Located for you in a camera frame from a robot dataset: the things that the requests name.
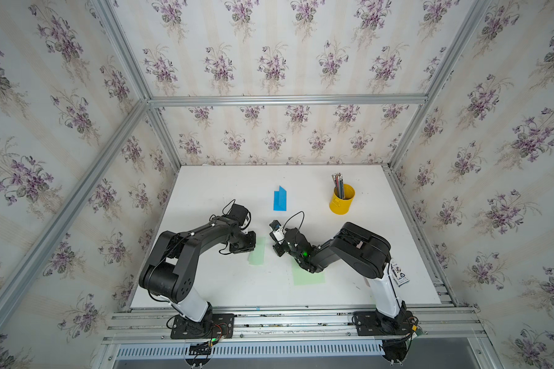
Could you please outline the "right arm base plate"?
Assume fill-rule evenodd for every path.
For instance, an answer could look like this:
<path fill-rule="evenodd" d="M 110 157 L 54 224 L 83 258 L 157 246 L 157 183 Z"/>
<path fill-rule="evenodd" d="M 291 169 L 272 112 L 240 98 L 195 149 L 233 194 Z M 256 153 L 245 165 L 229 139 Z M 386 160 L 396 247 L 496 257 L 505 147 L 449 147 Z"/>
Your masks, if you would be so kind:
<path fill-rule="evenodd" d="M 357 311 L 352 324 L 358 336 L 409 336 L 418 329 L 419 320 L 410 311 L 401 311 L 395 318 L 379 311 Z"/>

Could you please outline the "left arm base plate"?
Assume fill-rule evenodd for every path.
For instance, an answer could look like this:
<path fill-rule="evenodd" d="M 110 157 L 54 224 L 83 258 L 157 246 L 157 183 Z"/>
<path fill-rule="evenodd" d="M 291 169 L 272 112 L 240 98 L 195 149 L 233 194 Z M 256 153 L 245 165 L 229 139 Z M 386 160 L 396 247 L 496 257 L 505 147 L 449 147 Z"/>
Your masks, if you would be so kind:
<path fill-rule="evenodd" d="M 202 321 L 195 322 L 180 315 L 175 315 L 166 322 L 174 340 L 232 338 L 234 331 L 234 314 L 206 315 Z"/>

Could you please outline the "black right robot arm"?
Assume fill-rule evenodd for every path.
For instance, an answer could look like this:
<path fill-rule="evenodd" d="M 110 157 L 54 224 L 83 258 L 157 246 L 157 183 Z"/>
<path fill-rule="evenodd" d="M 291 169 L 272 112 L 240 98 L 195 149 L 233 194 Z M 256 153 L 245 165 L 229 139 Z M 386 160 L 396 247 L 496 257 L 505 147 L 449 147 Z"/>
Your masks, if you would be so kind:
<path fill-rule="evenodd" d="M 406 303 L 392 281 L 391 244 L 382 236 L 346 222 L 332 239 L 313 246 L 299 228 L 287 228 L 277 220 L 269 227 L 278 256 L 290 255 L 301 269 L 312 274 L 323 272 L 336 261 L 344 261 L 368 280 L 380 315 L 396 321 L 406 317 Z"/>

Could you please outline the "blue square paper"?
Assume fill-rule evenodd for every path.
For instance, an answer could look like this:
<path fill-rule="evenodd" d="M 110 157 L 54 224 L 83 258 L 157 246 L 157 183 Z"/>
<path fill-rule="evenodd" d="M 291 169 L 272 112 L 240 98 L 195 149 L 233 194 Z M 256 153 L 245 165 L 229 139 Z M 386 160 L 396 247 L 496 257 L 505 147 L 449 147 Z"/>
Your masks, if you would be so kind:
<path fill-rule="evenodd" d="M 282 186 L 273 192 L 273 210 L 285 212 L 287 210 L 287 192 Z"/>

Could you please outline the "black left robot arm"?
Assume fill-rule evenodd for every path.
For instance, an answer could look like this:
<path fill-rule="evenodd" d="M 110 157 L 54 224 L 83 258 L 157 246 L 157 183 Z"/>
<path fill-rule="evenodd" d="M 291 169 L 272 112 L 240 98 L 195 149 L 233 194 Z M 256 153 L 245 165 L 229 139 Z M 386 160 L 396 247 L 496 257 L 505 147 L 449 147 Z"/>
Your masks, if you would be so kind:
<path fill-rule="evenodd" d="M 247 231 L 252 215 L 240 204 L 232 204 L 227 213 L 213 215 L 209 222 L 187 232 L 161 233 L 144 264 L 139 287 L 158 302 L 167 302 L 187 322 L 209 323 L 212 306 L 194 289 L 200 255 L 223 244 L 229 255 L 252 252 L 256 234 Z"/>

